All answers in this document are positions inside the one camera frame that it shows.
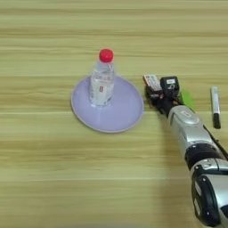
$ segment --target robotic arm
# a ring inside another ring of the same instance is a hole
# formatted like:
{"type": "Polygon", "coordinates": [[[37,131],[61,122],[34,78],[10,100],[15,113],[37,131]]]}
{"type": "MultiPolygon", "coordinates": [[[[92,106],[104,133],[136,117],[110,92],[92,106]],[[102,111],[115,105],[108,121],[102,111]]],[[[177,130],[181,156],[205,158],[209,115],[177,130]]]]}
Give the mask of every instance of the robotic arm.
{"type": "Polygon", "coordinates": [[[168,80],[170,77],[160,80],[161,91],[146,86],[145,94],[153,106],[166,114],[179,141],[191,173],[196,217],[206,226],[228,228],[228,156],[200,118],[179,102],[177,77],[172,78],[172,86],[167,86],[168,80]]]}

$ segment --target marker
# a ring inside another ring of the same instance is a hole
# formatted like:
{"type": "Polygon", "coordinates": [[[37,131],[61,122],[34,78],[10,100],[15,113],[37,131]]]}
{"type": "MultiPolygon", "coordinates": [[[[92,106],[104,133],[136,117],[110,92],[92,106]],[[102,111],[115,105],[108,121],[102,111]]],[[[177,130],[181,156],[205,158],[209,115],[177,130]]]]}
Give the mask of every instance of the marker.
{"type": "Polygon", "coordinates": [[[218,89],[216,86],[212,86],[210,88],[211,92],[211,102],[212,102],[212,110],[213,110],[213,125],[214,128],[220,129],[220,108],[219,108],[219,100],[218,100],[218,89]]]}

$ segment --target water bottle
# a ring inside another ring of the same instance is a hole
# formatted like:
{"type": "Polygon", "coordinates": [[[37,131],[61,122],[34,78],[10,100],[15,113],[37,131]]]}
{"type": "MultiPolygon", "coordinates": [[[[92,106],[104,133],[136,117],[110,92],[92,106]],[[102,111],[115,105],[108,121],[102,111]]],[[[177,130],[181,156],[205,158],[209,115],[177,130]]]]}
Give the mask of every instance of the water bottle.
{"type": "Polygon", "coordinates": [[[91,75],[90,102],[94,107],[104,107],[110,103],[114,87],[113,52],[109,49],[100,51],[100,60],[91,75]]]}

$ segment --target purple plate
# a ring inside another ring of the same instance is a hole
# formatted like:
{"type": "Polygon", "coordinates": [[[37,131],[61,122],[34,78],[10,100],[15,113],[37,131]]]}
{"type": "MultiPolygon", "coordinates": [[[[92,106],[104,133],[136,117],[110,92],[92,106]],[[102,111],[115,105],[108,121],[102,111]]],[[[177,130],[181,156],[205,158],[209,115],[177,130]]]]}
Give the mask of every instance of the purple plate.
{"type": "Polygon", "coordinates": [[[71,96],[77,117],[94,130],[118,133],[133,127],[143,114],[143,98],[137,89],[121,77],[115,78],[113,95],[104,108],[95,108],[89,100],[90,77],[80,81],[71,96]]]}

